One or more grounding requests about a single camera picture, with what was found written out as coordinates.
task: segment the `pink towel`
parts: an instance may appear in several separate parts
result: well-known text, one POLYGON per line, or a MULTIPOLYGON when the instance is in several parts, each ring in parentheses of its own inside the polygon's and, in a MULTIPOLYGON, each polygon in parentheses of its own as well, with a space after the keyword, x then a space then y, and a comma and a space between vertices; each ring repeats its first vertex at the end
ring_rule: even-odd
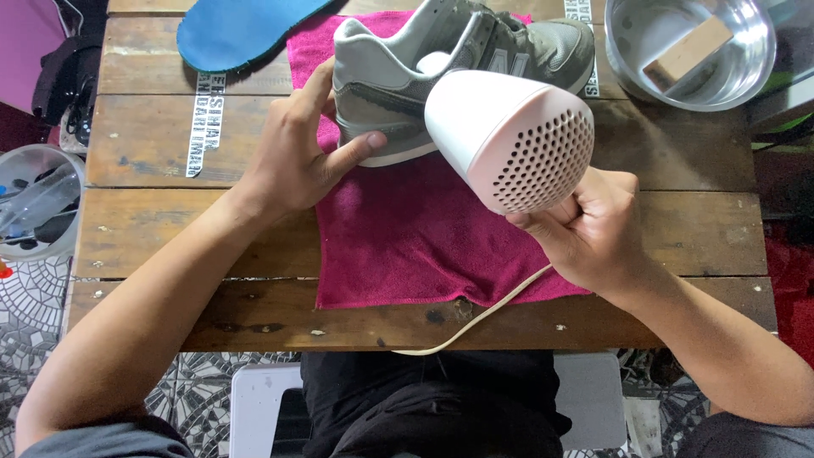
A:
MULTIPOLYGON (((390 37, 412 14, 386 11, 357 19, 376 35, 390 37)), ((345 19, 313 17, 288 39, 295 88, 334 54, 334 31, 345 19)), ((323 117, 317 137, 322 149, 332 152, 339 129, 323 117)), ((322 236, 317 307, 322 309, 459 296, 491 306, 549 263, 534 239, 487 210, 438 152, 388 167, 356 167, 317 204, 317 219, 322 236)), ((513 302, 586 293, 550 271, 513 302)))

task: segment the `person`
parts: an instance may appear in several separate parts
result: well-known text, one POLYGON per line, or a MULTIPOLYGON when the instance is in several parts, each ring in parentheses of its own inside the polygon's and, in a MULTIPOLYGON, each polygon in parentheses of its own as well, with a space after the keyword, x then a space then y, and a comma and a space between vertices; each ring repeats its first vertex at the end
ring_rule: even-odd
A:
MULTIPOLYGON (((271 103, 245 175, 57 345, 18 412, 17 456, 192 456, 144 398, 249 243, 387 141, 370 132, 322 153, 316 131, 320 114, 335 110, 332 69, 320 65, 302 90, 271 103)), ((559 274, 650 328, 711 400, 717 413, 680 456, 814 456, 814 371, 647 256, 636 189, 632 174, 591 168, 575 190, 584 213, 567 226, 545 212, 506 219, 537 239, 559 274)), ((552 364, 546 350, 303 354, 314 423, 304 454, 562 456, 570 421, 556 412, 552 364)))

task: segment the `wooden table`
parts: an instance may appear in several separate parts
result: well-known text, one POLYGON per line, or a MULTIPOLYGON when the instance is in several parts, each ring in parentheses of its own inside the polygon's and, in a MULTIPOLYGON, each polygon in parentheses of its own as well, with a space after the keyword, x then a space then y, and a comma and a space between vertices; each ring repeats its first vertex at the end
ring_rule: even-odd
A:
MULTIPOLYGON (((239 179, 269 102, 291 93, 286 53, 227 80, 221 146, 184 178, 196 73, 175 32, 194 0, 110 0, 68 299, 68 328, 239 179)), ((351 0, 342 14, 414 9, 420 0, 351 0)), ((563 17, 562 0, 494 0, 496 10, 563 17)), ((744 112, 686 112, 629 100, 605 54, 604 2, 592 0, 599 99, 593 165, 641 180, 653 258, 770 331, 777 330, 744 112)), ((314 310, 320 266, 313 210, 252 244, 187 338, 188 351, 417 349, 483 309, 465 301, 314 310), (237 280, 252 277, 252 280, 237 280)), ((509 306, 453 348, 650 347, 659 339, 601 298, 509 306)))

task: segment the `sneaker logo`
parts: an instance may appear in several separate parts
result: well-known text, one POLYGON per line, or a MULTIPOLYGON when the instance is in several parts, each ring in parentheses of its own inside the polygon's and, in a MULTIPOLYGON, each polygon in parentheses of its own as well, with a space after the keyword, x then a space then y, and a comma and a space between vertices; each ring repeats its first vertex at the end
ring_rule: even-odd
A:
POLYGON ((523 77, 526 71, 529 55, 519 52, 514 55, 514 62, 511 64, 511 73, 508 72, 509 52, 505 49, 496 49, 492 55, 492 62, 489 63, 488 70, 495 73, 511 74, 515 77, 523 77))

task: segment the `mosaic tile floor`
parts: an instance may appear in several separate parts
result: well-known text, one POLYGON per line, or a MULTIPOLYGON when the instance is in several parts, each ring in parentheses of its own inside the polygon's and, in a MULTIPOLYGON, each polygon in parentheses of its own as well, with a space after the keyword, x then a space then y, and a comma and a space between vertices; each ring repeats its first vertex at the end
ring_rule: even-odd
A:
MULTIPOLYGON (((62 328, 69 258, 10 263, 15 275, 0 281, 0 458, 14 455, 14 419, 62 328)), ((230 381, 246 364, 296 360, 292 353, 181 353, 146 399, 148 409, 173 425, 201 458, 229 453, 230 381)), ((625 393, 661 401, 664 456, 704 416, 706 399, 685 377, 661 390, 652 383, 625 381, 625 393)), ((622 449, 571 451, 566 458, 624 458, 622 449)))

